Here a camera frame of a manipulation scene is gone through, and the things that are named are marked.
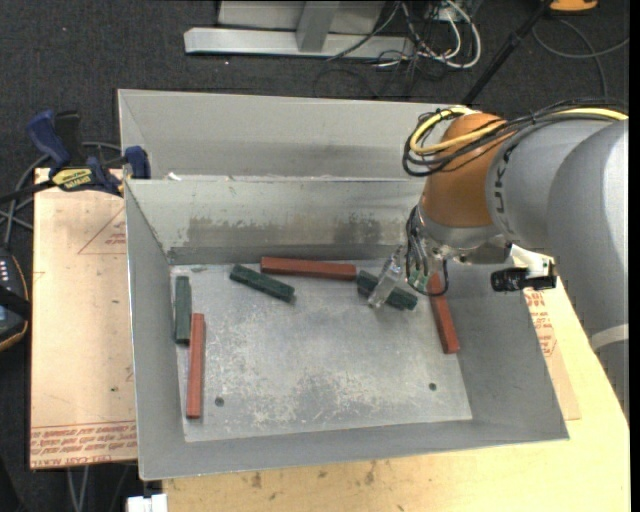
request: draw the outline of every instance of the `gray metal tray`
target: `gray metal tray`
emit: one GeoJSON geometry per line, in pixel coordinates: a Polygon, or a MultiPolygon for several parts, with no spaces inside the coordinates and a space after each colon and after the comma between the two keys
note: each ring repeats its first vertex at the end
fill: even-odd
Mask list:
{"type": "Polygon", "coordinates": [[[418,192],[388,180],[127,184],[142,478],[566,437],[526,304],[491,290],[493,267],[452,265],[462,349],[450,356],[424,298],[414,312],[372,311],[353,283],[288,278],[292,306],[227,277],[262,255],[375,272],[418,192]],[[208,324],[200,422],[184,419],[186,354],[173,340],[172,276],[184,272],[208,324]]]}
{"type": "Polygon", "coordinates": [[[118,99],[122,145],[147,151],[154,178],[128,180],[125,192],[143,479],[566,438],[526,304],[492,291],[493,267],[451,265],[461,344],[451,356],[438,351],[424,298],[413,313],[372,311],[353,283],[286,278],[298,290],[290,306],[225,277],[261,256],[375,273],[422,191],[423,180],[404,179],[405,140],[444,105],[131,90],[118,99]],[[182,272],[208,323],[200,423],[184,419],[185,354],[172,334],[182,272]]]}

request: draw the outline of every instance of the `red block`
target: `red block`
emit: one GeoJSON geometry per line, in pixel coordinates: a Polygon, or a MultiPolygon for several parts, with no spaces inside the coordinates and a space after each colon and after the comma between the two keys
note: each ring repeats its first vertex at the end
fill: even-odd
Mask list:
{"type": "Polygon", "coordinates": [[[187,418],[189,419],[197,419],[202,414],[204,340],[204,315],[202,313],[192,313],[191,341],[189,342],[189,379],[187,381],[187,418]]]}
{"type": "MultiPolygon", "coordinates": [[[[429,293],[438,293],[442,290],[442,282],[438,274],[433,274],[429,279],[427,291],[429,293]]],[[[454,354],[460,350],[458,343],[458,335],[451,318],[451,310],[447,303],[447,296],[440,295],[438,297],[429,297],[431,309],[433,310],[433,318],[436,321],[438,334],[440,335],[440,344],[445,354],[454,354]]]]}
{"type": "Polygon", "coordinates": [[[260,260],[260,270],[265,274],[282,274],[289,276],[320,277],[354,281],[356,267],[349,263],[325,263],[322,261],[298,260],[289,258],[271,258],[260,260]]]}

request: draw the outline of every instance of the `cable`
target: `cable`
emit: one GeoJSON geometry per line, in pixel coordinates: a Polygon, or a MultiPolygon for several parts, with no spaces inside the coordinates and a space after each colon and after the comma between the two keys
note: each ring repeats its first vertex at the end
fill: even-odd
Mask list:
{"type": "Polygon", "coordinates": [[[400,2],[395,2],[394,3],[394,7],[393,10],[391,11],[391,14],[389,15],[389,17],[387,18],[387,20],[380,25],[378,28],[376,28],[375,30],[373,30],[369,35],[365,36],[363,39],[361,39],[359,42],[357,42],[356,44],[354,44],[352,47],[347,48],[346,50],[341,51],[340,53],[329,57],[327,59],[327,62],[331,62],[333,60],[337,60],[337,59],[341,59],[342,57],[346,57],[347,55],[349,55],[350,53],[355,52],[358,48],[362,47],[364,44],[366,44],[373,36],[379,34],[380,32],[382,32],[385,28],[387,28],[387,26],[393,21],[393,18],[395,18],[398,9],[400,8],[400,2]]]}
{"type": "Polygon", "coordinates": [[[389,78],[387,80],[387,82],[384,84],[384,86],[382,87],[382,89],[380,89],[380,92],[379,92],[379,94],[377,96],[378,98],[382,98],[387,93],[387,91],[389,90],[389,88],[391,87],[393,82],[395,82],[395,80],[397,79],[398,75],[400,74],[400,68],[401,68],[404,60],[405,60],[404,59],[404,54],[401,53],[401,60],[398,61],[396,67],[391,72],[391,78],[389,78]]]}
{"type": "Polygon", "coordinates": [[[114,512],[115,510],[115,506],[118,503],[118,498],[120,497],[120,492],[122,491],[122,486],[124,485],[124,481],[125,478],[127,477],[127,473],[129,473],[129,469],[131,468],[130,465],[125,465],[124,467],[124,471],[122,472],[122,475],[120,476],[120,480],[118,480],[118,485],[116,486],[116,490],[113,493],[113,498],[111,499],[111,504],[109,505],[109,508],[107,509],[107,512],[114,512]]]}
{"type": "Polygon", "coordinates": [[[571,54],[566,54],[563,52],[559,52],[549,46],[547,46],[545,43],[543,43],[540,40],[540,37],[538,36],[537,32],[535,31],[535,29],[533,30],[533,38],[536,40],[536,42],[542,46],[545,50],[547,50],[548,52],[554,54],[554,55],[558,55],[560,57],[566,57],[566,58],[572,58],[572,59],[583,59],[583,58],[593,58],[593,60],[595,60],[596,62],[596,66],[598,66],[598,73],[600,75],[600,84],[602,85],[602,95],[606,98],[609,96],[609,91],[608,91],[608,87],[607,87],[607,78],[604,74],[604,69],[602,67],[602,62],[599,59],[600,55],[604,55],[606,53],[609,53],[610,51],[613,51],[613,49],[617,49],[615,47],[611,47],[608,50],[605,50],[604,53],[600,53],[600,52],[596,52],[596,50],[594,49],[593,45],[591,44],[591,42],[589,41],[589,39],[587,38],[587,36],[585,36],[580,30],[578,30],[577,27],[575,27],[574,25],[572,25],[571,23],[569,23],[568,21],[564,21],[564,20],[559,20],[560,23],[566,25],[567,27],[569,27],[570,29],[572,29],[577,35],[578,37],[580,37],[580,39],[582,39],[582,41],[584,42],[584,44],[587,46],[587,48],[589,48],[589,50],[591,51],[591,54],[585,54],[585,55],[574,55],[574,56],[570,56],[571,54]]]}
{"type": "MultiPolygon", "coordinates": [[[[474,65],[476,65],[480,60],[480,57],[482,56],[482,41],[480,39],[480,33],[478,32],[478,29],[476,28],[475,24],[472,22],[469,15],[464,10],[462,10],[456,3],[452,2],[451,0],[446,0],[446,3],[449,7],[453,8],[462,17],[462,19],[466,21],[471,27],[471,34],[473,36],[473,41],[475,42],[475,50],[476,50],[475,56],[473,57],[473,59],[471,59],[471,61],[466,63],[451,62],[450,59],[452,59],[459,53],[462,43],[461,43],[460,32],[458,31],[458,28],[455,22],[451,19],[449,13],[447,13],[447,16],[449,17],[450,24],[454,28],[454,34],[456,35],[456,39],[458,42],[456,49],[452,51],[451,54],[447,52],[439,54],[439,53],[436,53],[434,50],[432,50],[428,45],[424,44],[424,41],[418,41],[417,46],[419,50],[417,51],[417,54],[420,55],[421,57],[442,62],[447,67],[450,67],[453,69],[469,69],[474,65]]],[[[405,13],[405,16],[407,16],[407,19],[408,19],[409,17],[408,10],[404,5],[404,3],[403,3],[403,11],[405,13]]],[[[415,35],[415,32],[411,28],[411,25],[410,25],[410,30],[415,35]]]]}
{"type": "MultiPolygon", "coordinates": [[[[401,4],[401,7],[405,15],[405,20],[407,24],[407,31],[408,31],[407,39],[409,43],[413,43],[413,50],[412,50],[412,53],[410,54],[402,53],[401,56],[398,59],[396,59],[395,62],[385,63],[384,65],[387,66],[387,65],[396,64],[395,71],[397,71],[403,63],[406,63],[407,66],[404,72],[405,77],[403,81],[404,83],[403,83],[403,89],[402,89],[401,95],[403,98],[407,98],[413,93],[413,88],[417,84],[418,78],[425,78],[427,80],[441,80],[442,78],[444,78],[446,74],[446,66],[444,66],[444,64],[437,62],[433,59],[425,59],[424,57],[420,56],[416,51],[414,51],[415,48],[430,47],[431,45],[430,41],[434,35],[434,31],[433,31],[433,27],[435,25],[434,19],[438,14],[439,6],[436,6],[434,9],[430,10],[428,16],[421,18],[422,29],[420,33],[418,33],[418,31],[416,30],[412,22],[412,14],[410,13],[409,7],[407,6],[406,2],[403,2],[401,4]],[[441,68],[442,72],[432,73],[432,72],[429,72],[428,70],[423,69],[421,64],[424,61],[433,62],[438,64],[439,66],[442,66],[441,68]]],[[[453,25],[452,21],[451,21],[451,24],[452,24],[453,30],[456,31],[456,34],[459,36],[459,31],[457,31],[457,27],[453,25]]],[[[456,49],[454,49],[453,52],[451,50],[447,50],[447,54],[453,55],[453,53],[457,53],[460,47],[461,47],[461,43],[459,41],[456,41],[456,49]]]]}
{"type": "Polygon", "coordinates": [[[84,507],[84,497],[87,490],[88,480],[89,480],[89,466],[85,466],[83,477],[82,477],[82,485],[80,487],[80,499],[78,500],[76,496],[75,485],[73,484],[73,476],[71,474],[71,469],[67,468],[67,484],[69,485],[69,493],[71,494],[71,505],[73,506],[74,512],[82,512],[82,509],[84,507]]]}
{"type": "MultiPolygon", "coordinates": [[[[105,161],[104,159],[104,155],[102,150],[103,149],[109,149],[112,151],[117,151],[118,153],[122,152],[122,149],[120,148],[120,146],[117,146],[115,144],[111,144],[108,142],[96,142],[96,141],[87,141],[87,142],[83,142],[82,145],[84,147],[95,147],[97,148],[99,154],[100,154],[100,160],[102,162],[102,165],[106,165],[106,164],[112,164],[116,161],[120,161],[121,160],[121,156],[119,156],[118,158],[115,159],[111,159],[108,161],[105,161]]],[[[32,178],[33,176],[33,171],[34,169],[37,169],[38,167],[43,167],[47,161],[49,161],[50,157],[48,155],[42,155],[41,157],[39,157],[35,162],[33,162],[20,176],[20,179],[18,180],[18,183],[15,186],[15,191],[19,191],[21,190],[25,184],[27,183],[27,181],[29,179],[32,178]]],[[[28,206],[29,204],[31,204],[31,202],[33,201],[33,198],[28,198],[25,199],[24,201],[22,201],[21,203],[18,203],[17,200],[11,201],[10,205],[9,205],[9,209],[7,212],[3,212],[0,211],[0,225],[2,225],[2,223],[6,222],[6,228],[5,228],[5,234],[3,237],[3,244],[5,247],[9,247],[10,242],[11,242],[11,234],[13,231],[13,225],[17,224],[25,229],[31,230],[33,231],[33,225],[29,224],[28,222],[25,222],[21,219],[18,219],[15,217],[15,214],[22,210],[23,208],[25,208],[26,206],[28,206]]]]}
{"type": "Polygon", "coordinates": [[[442,290],[439,292],[426,292],[424,295],[427,297],[442,297],[445,293],[449,291],[449,269],[447,267],[447,262],[449,260],[442,260],[442,275],[444,277],[444,284],[442,285],[442,290]]]}
{"type": "MultiPolygon", "coordinates": [[[[490,121],[473,132],[426,147],[424,143],[438,123],[450,118],[473,113],[474,111],[466,107],[454,106],[445,110],[424,114],[420,117],[419,124],[414,132],[407,138],[402,157],[402,167],[405,172],[411,176],[429,176],[435,172],[443,171],[444,167],[456,158],[478,148],[482,148],[482,152],[486,152],[496,144],[504,142],[505,139],[533,125],[542,126],[544,124],[573,119],[626,119],[628,117],[627,113],[619,108],[616,109],[616,107],[617,106],[611,102],[598,98],[566,100],[511,121],[490,121]],[[453,146],[457,146],[455,150],[443,153],[443,150],[452,148],[453,146]],[[416,171],[411,169],[409,164],[427,167],[428,170],[416,171]]],[[[461,165],[446,170],[448,172],[454,171],[460,167],[461,165]]]]}
{"type": "Polygon", "coordinates": [[[334,68],[334,69],[327,69],[327,70],[319,73],[318,76],[316,76],[316,78],[315,78],[315,80],[313,81],[313,84],[312,84],[313,95],[316,98],[320,98],[320,96],[318,95],[318,91],[317,91],[318,83],[320,82],[320,80],[323,77],[325,77],[325,76],[327,76],[327,75],[329,75],[331,73],[344,73],[345,75],[353,76],[353,77],[357,78],[358,80],[360,80],[360,82],[363,83],[367,89],[369,89],[369,92],[371,93],[371,99],[376,99],[376,98],[379,97],[378,92],[367,81],[367,79],[364,78],[360,73],[358,73],[356,71],[353,71],[351,69],[334,68]]]}
{"type": "MultiPolygon", "coordinates": [[[[578,30],[578,28],[574,27],[568,21],[565,21],[565,20],[558,20],[558,21],[560,21],[560,23],[562,23],[564,25],[567,25],[571,29],[573,29],[575,31],[575,33],[578,34],[582,38],[583,41],[587,42],[587,38],[582,34],[582,32],[580,32],[578,30]]],[[[583,54],[565,53],[565,52],[561,52],[559,50],[556,50],[555,48],[551,48],[549,45],[547,45],[545,42],[543,42],[540,39],[540,37],[538,36],[535,28],[531,32],[532,32],[533,37],[536,40],[536,42],[540,46],[542,46],[545,50],[547,50],[549,53],[553,53],[554,55],[558,55],[559,57],[564,57],[566,59],[593,59],[595,57],[600,57],[602,55],[606,55],[606,54],[611,53],[613,51],[619,50],[620,48],[623,48],[624,46],[629,44],[629,38],[627,37],[624,41],[621,41],[618,44],[615,44],[615,45],[613,45],[610,48],[607,48],[605,50],[595,51],[595,50],[590,48],[591,49],[591,53],[583,53],[583,54]]]]}
{"type": "Polygon", "coordinates": [[[401,52],[400,50],[385,50],[382,53],[380,53],[380,55],[378,55],[378,57],[376,57],[375,59],[368,61],[367,64],[371,64],[376,69],[382,69],[382,68],[388,68],[391,66],[396,66],[408,59],[409,59],[409,56],[406,53],[401,52]],[[385,58],[385,55],[387,53],[396,54],[398,55],[398,57],[395,59],[385,58]]]}

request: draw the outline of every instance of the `black cable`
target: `black cable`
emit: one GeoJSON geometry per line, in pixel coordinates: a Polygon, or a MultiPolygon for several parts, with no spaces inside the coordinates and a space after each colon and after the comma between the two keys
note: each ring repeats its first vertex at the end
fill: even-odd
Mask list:
{"type": "MultiPolygon", "coordinates": [[[[103,149],[109,149],[112,151],[117,151],[119,153],[122,152],[122,149],[120,148],[120,146],[117,146],[115,144],[111,144],[108,142],[96,142],[96,141],[87,141],[87,142],[83,142],[82,145],[84,147],[95,147],[98,149],[98,153],[100,154],[100,161],[101,161],[101,165],[107,165],[107,164],[112,164],[114,162],[117,161],[122,161],[122,156],[119,156],[117,158],[105,161],[104,159],[104,154],[103,154],[103,149]]],[[[20,179],[18,180],[18,183],[16,184],[14,191],[15,192],[19,192],[24,190],[25,188],[25,184],[27,183],[27,181],[29,179],[31,179],[33,177],[33,171],[34,169],[38,168],[38,167],[43,167],[48,161],[50,160],[50,157],[48,155],[42,155],[41,157],[39,157],[35,162],[33,162],[20,176],[20,179]]],[[[34,191],[39,190],[40,188],[46,188],[46,187],[38,187],[35,186],[34,191]]],[[[21,209],[25,208],[26,206],[28,206],[29,204],[31,204],[31,202],[33,201],[32,198],[28,198],[25,199],[24,201],[18,203],[17,199],[14,199],[13,201],[11,201],[10,205],[9,205],[9,209],[7,212],[2,212],[0,211],[0,225],[4,222],[6,222],[6,228],[5,228],[5,234],[4,234],[4,238],[3,238],[3,244],[4,247],[9,247],[10,243],[11,243],[11,235],[13,232],[13,225],[17,224],[25,229],[31,230],[33,231],[33,225],[29,224],[23,220],[17,219],[15,217],[15,214],[20,211],[21,209]]]]}
{"type": "Polygon", "coordinates": [[[455,172],[458,169],[460,169],[461,167],[464,167],[465,165],[470,164],[471,162],[473,162],[474,160],[477,160],[478,158],[481,158],[485,153],[488,153],[489,151],[491,151],[493,148],[495,148],[496,146],[500,146],[501,144],[503,144],[505,142],[505,140],[498,140],[496,142],[494,142],[491,145],[487,145],[487,147],[483,148],[483,150],[478,153],[477,155],[472,156],[471,158],[469,158],[468,160],[465,160],[464,162],[460,163],[459,165],[455,166],[455,167],[449,167],[447,169],[441,168],[438,169],[436,172],[455,172]]]}
{"type": "MultiPolygon", "coordinates": [[[[398,52],[401,55],[401,58],[404,56],[404,54],[402,52],[398,52]]],[[[399,70],[400,67],[402,66],[404,62],[402,60],[400,60],[394,67],[393,67],[393,71],[391,72],[391,78],[389,78],[386,83],[384,84],[384,86],[382,87],[382,89],[380,89],[380,93],[378,94],[378,98],[382,98],[384,96],[384,94],[386,94],[386,92],[389,90],[389,88],[391,87],[391,84],[393,84],[393,82],[395,82],[396,78],[398,77],[399,74],[399,70]]]]}
{"type": "Polygon", "coordinates": [[[449,68],[444,62],[440,62],[434,59],[426,59],[422,62],[418,62],[418,64],[416,64],[416,69],[423,78],[429,80],[430,82],[439,82],[443,80],[447,76],[447,72],[449,71],[449,68]],[[423,64],[424,66],[432,66],[438,71],[436,73],[429,73],[423,68],[423,64]]]}
{"type": "MultiPolygon", "coordinates": [[[[471,56],[473,55],[473,51],[474,51],[474,43],[475,43],[475,39],[473,37],[473,30],[471,28],[473,24],[473,17],[471,16],[471,14],[469,14],[469,23],[461,23],[461,30],[464,30],[464,27],[468,27],[469,30],[469,45],[468,45],[468,49],[465,52],[464,49],[462,50],[462,55],[464,57],[464,61],[463,62],[467,62],[471,59],[471,56]]],[[[462,34],[460,34],[460,37],[464,43],[465,38],[462,37],[462,34]]]]}
{"type": "Polygon", "coordinates": [[[540,39],[540,37],[538,36],[538,33],[536,32],[535,29],[532,30],[532,32],[531,32],[533,34],[533,38],[535,39],[535,41],[540,46],[542,46],[542,48],[544,48],[545,50],[547,50],[549,53],[551,53],[553,55],[557,55],[559,57],[564,57],[564,58],[569,58],[569,59],[590,59],[590,58],[592,58],[595,61],[596,66],[598,67],[598,74],[600,75],[600,84],[602,86],[602,95],[605,98],[608,97],[609,96],[609,92],[608,92],[608,87],[607,87],[607,78],[606,78],[606,76],[604,74],[604,69],[602,67],[602,61],[599,59],[599,56],[606,55],[607,53],[610,53],[613,50],[617,50],[618,48],[621,48],[622,46],[624,46],[624,44],[629,42],[629,39],[627,38],[626,42],[623,42],[620,45],[612,46],[608,50],[604,50],[602,52],[596,52],[596,50],[594,49],[593,45],[591,44],[591,41],[589,41],[587,36],[585,36],[582,33],[582,31],[580,31],[577,27],[573,26],[568,21],[565,21],[565,20],[558,20],[558,21],[560,23],[562,23],[563,25],[566,25],[567,27],[569,27],[571,30],[573,30],[578,35],[578,37],[580,37],[580,39],[582,39],[582,41],[587,46],[587,48],[589,48],[589,50],[591,51],[591,54],[574,55],[574,54],[559,52],[558,50],[555,50],[555,49],[547,46],[540,39]]]}
{"type": "Polygon", "coordinates": [[[565,52],[561,52],[559,50],[556,50],[555,48],[550,47],[549,45],[547,45],[545,42],[543,42],[540,37],[538,36],[538,34],[536,33],[536,30],[532,30],[532,34],[534,39],[536,40],[536,42],[542,46],[545,50],[547,50],[549,53],[552,53],[554,55],[558,55],[559,57],[564,57],[565,59],[594,59],[596,57],[600,57],[602,55],[606,55],[608,53],[611,53],[613,51],[619,50],[620,48],[624,48],[626,45],[629,44],[629,38],[627,37],[626,39],[624,39],[623,41],[620,41],[618,44],[615,44],[609,48],[606,48],[605,50],[600,50],[600,51],[596,51],[593,49],[593,46],[591,45],[591,43],[587,42],[587,38],[584,36],[584,34],[582,32],[580,32],[580,30],[578,30],[577,27],[573,26],[571,23],[569,23],[568,21],[565,20],[558,20],[560,23],[563,23],[564,25],[568,26],[569,28],[571,28],[576,34],[578,34],[583,41],[585,41],[587,43],[587,46],[589,46],[589,50],[591,50],[591,53],[565,53],[565,52]]]}
{"type": "MultiPolygon", "coordinates": [[[[592,100],[588,102],[589,106],[596,106],[596,105],[602,105],[602,100],[592,100]]],[[[405,172],[407,172],[407,174],[411,175],[411,176],[415,176],[415,177],[425,177],[425,176],[429,176],[431,174],[434,174],[435,172],[440,172],[442,170],[442,168],[444,166],[446,166],[448,163],[450,163],[452,160],[465,155],[467,153],[469,153],[470,151],[473,151],[481,146],[490,144],[492,142],[497,141],[498,139],[502,139],[505,137],[511,137],[513,135],[515,135],[516,133],[520,132],[521,130],[533,126],[533,125],[542,125],[542,124],[548,124],[548,123],[554,123],[554,122],[561,122],[561,121],[568,121],[568,120],[575,120],[575,119],[594,119],[594,120],[607,120],[607,121],[611,121],[611,118],[606,117],[606,116],[602,116],[602,115],[597,115],[597,114],[577,114],[577,113],[573,113],[573,114],[565,114],[562,116],[553,116],[553,114],[558,113],[558,112],[562,112],[562,111],[566,111],[567,106],[577,106],[579,104],[576,104],[575,101],[573,100],[569,100],[569,101],[563,101],[563,102],[559,102],[558,104],[551,106],[551,107],[545,107],[544,109],[539,110],[538,112],[535,112],[533,114],[530,114],[528,116],[523,116],[521,118],[518,118],[516,120],[512,120],[512,121],[507,121],[499,126],[496,127],[495,130],[483,135],[482,137],[480,137],[479,139],[477,139],[476,141],[472,141],[468,144],[465,144],[462,148],[456,150],[456,151],[452,151],[450,153],[447,153],[444,156],[441,157],[430,157],[429,159],[427,159],[424,155],[422,155],[422,160],[418,160],[415,157],[413,157],[411,155],[411,148],[410,148],[410,139],[411,136],[409,138],[407,138],[407,141],[405,143],[405,147],[404,147],[404,152],[403,152],[403,158],[402,158],[402,166],[403,169],[405,170],[405,172]],[[429,170],[428,171],[415,171],[413,169],[411,169],[409,167],[409,163],[416,165],[416,166],[421,166],[421,167],[428,167],[429,170]]],[[[624,112],[624,109],[615,109],[614,107],[612,107],[612,105],[610,103],[608,103],[606,105],[605,108],[608,108],[610,110],[616,110],[618,112],[624,112]]],[[[423,137],[426,137],[428,135],[429,131],[427,131],[423,137]]]]}
{"type": "Polygon", "coordinates": [[[83,471],[82,484],[80,487],[80,498],[78,499],[78,497],[76,496],[76,489],[73,483],[73,476],[71,474],[71,469],[67,468],[67,485],[69,487],[69,493],[71,494],[71,505],[73,506],[74,512],[82,512],[88,478],[89,478],[89,466],[85,466],[83,471]]]}
{"type": "Polygon", "coordinates": [[[124,481],[127,478],[127,474],[129,473],[129,469],[130,468],[131,468],[131,466],[129,466],[128,464],[125,465],[124,471],[122,471],[122,475],[120,476],[120,479],[118,480],[118,484],[116,486],[116,490],[113,493],[113,498],[111,499],[111,503],[109,504],[109,508],[107,509],[107,512],[114,512],[115,511],[115,506],[118,503],[118,498],[120,498],[120,492],[122,491],[122,486],[124,485],[124,481]]]}
{"type": "Polygon", "coordinates": [[[449,270],[447,268],[448,261],[449,260],[447,259],[442,260],[442,275],[444,277],[444,284],[442,285],[442,290],[435,293],[427,292],[424,294],[427,297],[441,297],[442,295],[444,295],[449,291],[449,270]]]}
{"type": "Polygon", "coordinates": [[[363,77],[360,73],[352,70],[352,69],[344,69],[344,68],[332,68],[332,69],[327,69],[321,73],[318,74],[318,76],[316,76],[315,80],[313,81],[312,84],[312,90],[313,90],[313,95],[316,98],[320,98],[321,96],[318,95],[318,91],[317,91],[317,87],[318,87],[318,83],[320,82],[320,80],[331,74],[331,73],[343,73],[345,75],[349,75],[349,76],[353,76],[355,78],[357,78],[362,84],[364,84],[364,86],[369,90],[370,94],[370,99],[377,99],[379,98],[379,93],[378,91],[376,91],[373,86],[369,83],[369,81],[363,77]]]}
{"type": "Polygon", "coordinates": [[[350,48],[347,48],[346,50],[343,50],[340,53],[338,53],[338,54],[336,54],[336,55],[334,55],[332,57],[329,57],[327,59],[327,62],[331,62],[331,61],[338,60],[338,59],[341,59],[343,57],[346,57],[350,53],[355,52],[358,48],[360,48],[363,45],[365,45],[367,42],[369,42],[369,40],[372,37],[374,37],[375,35],[377,35],[380,32],[382,32],[385,28],[387,28],[387,26],[393,21],[393,18],[395,18],[396,14],[398,13],[398,9],[399,8],[400,8],[400,2],[394,2],[394,7],[393,7],[393,10],[391,11],[391,14],[387,18],[387,20],[384,23],[382,23],[382,25],[380,25],[378,28],[374,29],[370,34],[368,34],[367,36],[362,38],[360,41],[358,41],[356,44],[354,44],[350,48]]]}
{"type": "Polygon", "coordinates": [[[482,92],[484,87],[489,83],[491,78],[502,67],[505,61],[509,58],[511,53],[518,47],[523,38],[533,29],[534,25],[544,15],[547,8],[553,3],[553,0],[542,0],[538,8],[534,11],[531,17],[517,30],[509,34],[509,37],[498,50],[498,53],[493,57],[489,66],[484,70],[480,78],[473,85],[471,90],[462,99],[463,105],[470,105],[475,101],[477,96],[482,92]]]}
{"type": "MultiPolygon", "coordinates": [[[[421,48],[421,45],[430,45],[430,40],[434,32],[434,19],[439,9],[440,6],[436,6],[435,10],[432,10],[429,13],[429,16],[422,20],[422,28],[419,34],[418,32],[414,31],[413,24],[411,23],[412,13],[408,9],[407,11],[404,11],[403,9],[407,21],[407,29],[409,31],[409,34],[414,37],[414,45],[416,49],[421,48]]],[[[424,73],[420,68],[421,59],[422,57],[419,55],[418,51],[415,51],[414,56],[409,62],[409,66],[407,67],[407,70],[405,72],[404,89],[402,91],[402,96],[405,98],[409,98],[411,96],[413,89],[417,85],[420,77],[428,78],[428,74],[424,73]],[[416,78],[416,71],[418,71],[419,73],[418,78],[416,78]]]]}

